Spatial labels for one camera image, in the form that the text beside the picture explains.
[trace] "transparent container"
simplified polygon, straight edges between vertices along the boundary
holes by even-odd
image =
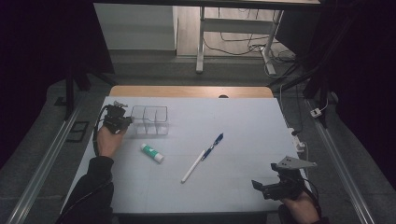
[[[168,108],[166,106],[135,105],[131,117],[135,134],[168,134]]]

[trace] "blue pen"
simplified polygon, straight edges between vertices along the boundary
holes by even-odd
[[[205,152],[204,156],[201,158],[201,161],[203,161],[209,155],[212,149],[221,141],[222,137],[223,137],[223,133],[221,133],[219,137],[216,138],[215,143],[213,143],[213,145],[210,146],[210,148]]]

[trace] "person's left hand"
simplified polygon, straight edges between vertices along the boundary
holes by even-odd
[[[97,139],[99,156],[112,158],[120,147],[125,133],[126,129],[121,130],[119,133],[111,133],[107,127],[102,126],[99,129]]]

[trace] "glue stick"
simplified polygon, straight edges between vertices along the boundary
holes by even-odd
[[[154,150],[152,147],[149,147],[146,144],[142,144],[140,147],[143,152],[145,152],[148,156],[154,159],[156,162],[161,163],[163,162],[164,156],[161,155],[158,151]]]

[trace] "background desk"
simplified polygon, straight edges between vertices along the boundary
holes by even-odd
[[[250,180],[255,179],[263,184],[277,183],[277,173],[271,170],[270,163],[281,161],[286,155],[297,157],[277,99],[114,96],[125,88],[113,90],[113,96],[107,97],[104,105],[112,104],[115,100],[127,104],[127,115],[131,113],[133,105],[166,105],[169,134],[139,136],[132,135],[129,130],[125,135],[114,158],[114,213],[276,211],[279,202],[264,200],[262,194],[251,186]],[[134,89],[141,88],[146,87],[127,89],[134,92]],[[163,90],[178,88],[163,87]],[[207,92],[222,89],[191,88]],[[145,92],[152,91],[147,87]],[[187,182],[180,184],[181,178],[200,152],[208,148],[219,133],[224,133],[221,143],[205,161],[198,164]],[[143,143],[160,151],[165,156],[163,163],[158,164],[142,153],[139,147]],[[86,173],[88,161],[93,156],[90,142],[72,188]]]

